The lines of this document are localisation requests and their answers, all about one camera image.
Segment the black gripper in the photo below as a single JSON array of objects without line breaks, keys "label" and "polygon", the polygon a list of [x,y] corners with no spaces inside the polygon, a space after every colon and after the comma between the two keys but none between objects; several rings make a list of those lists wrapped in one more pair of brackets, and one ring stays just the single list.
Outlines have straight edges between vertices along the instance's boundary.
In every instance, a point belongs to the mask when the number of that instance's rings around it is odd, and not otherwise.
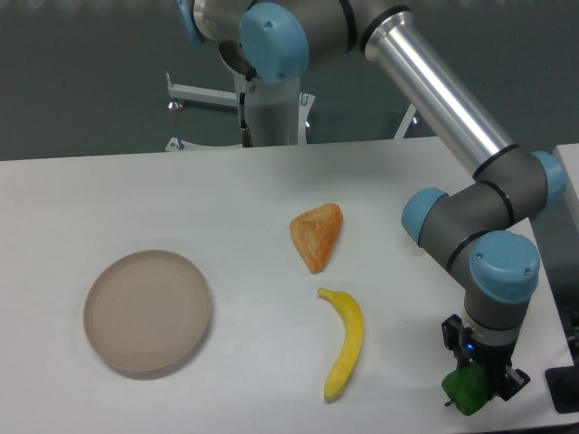
[{"label": "black gripper", "polygon": [[531,379],[527,373],[512,366],[512,355],[519,338],[520,327],[492,330],[483,326],[465,326],[453,314],[441,323],[444,346],[453,353],[457,369],[475,361],[490,367],[490,398],[509,401]]}]

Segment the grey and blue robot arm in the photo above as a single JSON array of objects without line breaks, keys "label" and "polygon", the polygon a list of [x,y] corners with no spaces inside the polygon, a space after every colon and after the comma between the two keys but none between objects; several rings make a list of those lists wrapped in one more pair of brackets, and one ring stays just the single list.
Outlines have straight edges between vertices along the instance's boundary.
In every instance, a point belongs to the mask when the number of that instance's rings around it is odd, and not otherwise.
[{"label": "grey and blue robot arm", "polygon": [[299,141],[296,88],[309,67],[360,50],[380,65],[472,176],[456,194],[420,191],[402,224],[465,290],[464,316],[442,323],[457,361],[444,379],[463,396],[508,400],[528,376],[511,357],[538,282],[536,246],[512,226],[542,212],[566,188],[562,164],[523,151],[464,89],[416,30],[401,1],[181,1],[186,33],[215,42],[238,75],[242,145]]}]

